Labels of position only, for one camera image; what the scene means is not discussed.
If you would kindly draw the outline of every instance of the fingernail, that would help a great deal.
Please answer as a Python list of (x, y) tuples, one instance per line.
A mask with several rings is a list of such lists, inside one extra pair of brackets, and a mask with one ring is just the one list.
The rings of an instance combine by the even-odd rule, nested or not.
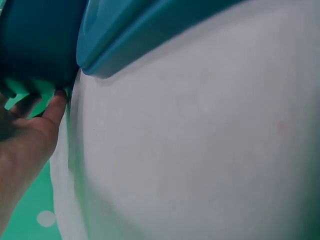
[(66, 97), (67, 93), (64, 90), (56, 90), (54, 93), (55, 96), (62, 96), (62, 97)]

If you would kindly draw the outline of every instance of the hand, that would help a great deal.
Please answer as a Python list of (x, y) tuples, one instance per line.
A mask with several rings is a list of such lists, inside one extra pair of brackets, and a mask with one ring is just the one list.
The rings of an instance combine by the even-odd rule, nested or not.
[(0, 237), (27, 188), (53, 154), (67, 95), (57, 91), (41, 116), (27, 119), (41, 99), (28, 95), (10, 110), (0, 93)]

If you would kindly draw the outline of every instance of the teal lid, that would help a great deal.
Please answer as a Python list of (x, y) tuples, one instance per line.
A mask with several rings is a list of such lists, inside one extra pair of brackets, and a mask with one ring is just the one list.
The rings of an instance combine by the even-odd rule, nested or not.
[(89, 0), (76, 59), (108, 78), (165, 41), (242, 0)]

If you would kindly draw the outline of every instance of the finger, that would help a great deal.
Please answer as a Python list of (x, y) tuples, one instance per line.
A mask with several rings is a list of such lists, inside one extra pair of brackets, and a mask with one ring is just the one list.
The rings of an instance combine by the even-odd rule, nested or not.
[(33, 107), (41, 100), (38, 94), (30, 94), (20, 101), (18, 101), (11, 109), (10, 112), (19, 118), (26, 118), (31, 113)]
[(3, 95), (1, 92), (0, 92), (0, 108), (4, 108), (8, 102), (9, 98), (6, 97), (5, 95)]
[(59, 126), (65, 114), (67, 102), (68, 98), (66, 92), (63, 90), (56, 91), (48, 107), (42, 114), (42, 117), (50, 120), (56, 126)]

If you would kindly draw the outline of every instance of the white surface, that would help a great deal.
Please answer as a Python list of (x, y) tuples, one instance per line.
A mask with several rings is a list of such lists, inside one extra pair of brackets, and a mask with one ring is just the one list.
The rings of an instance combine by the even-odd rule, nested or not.
[(69, 231), (90, 240), (317, 239), (319, 9), (249, 1), (111, 79), (82, 75), (69, 149), (51, 162), (64, 173), (52, 174), (60, 229), (73, 219)]

